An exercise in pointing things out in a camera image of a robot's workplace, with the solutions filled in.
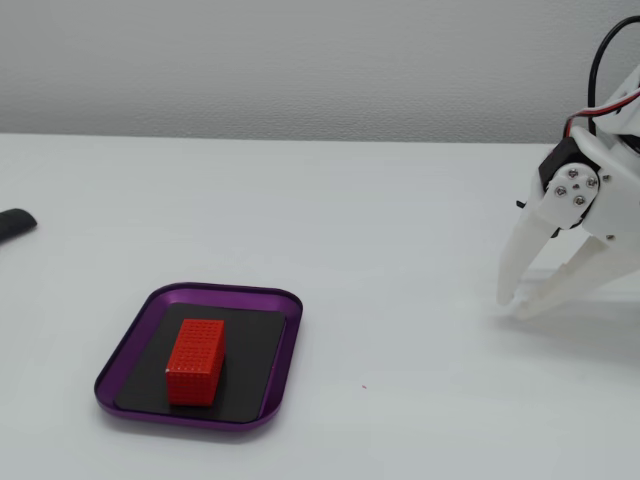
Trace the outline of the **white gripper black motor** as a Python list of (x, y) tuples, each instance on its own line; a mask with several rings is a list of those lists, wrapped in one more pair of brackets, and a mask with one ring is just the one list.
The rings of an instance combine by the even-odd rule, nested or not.
[(607, 147), (581, 127), (549, 153), (500, 256), (496, 300), (507, 305), (522, 275), (558, 230), (591, 234), (576, 253), (516, 309), (536, 317), (639, 270), (639, 158)]

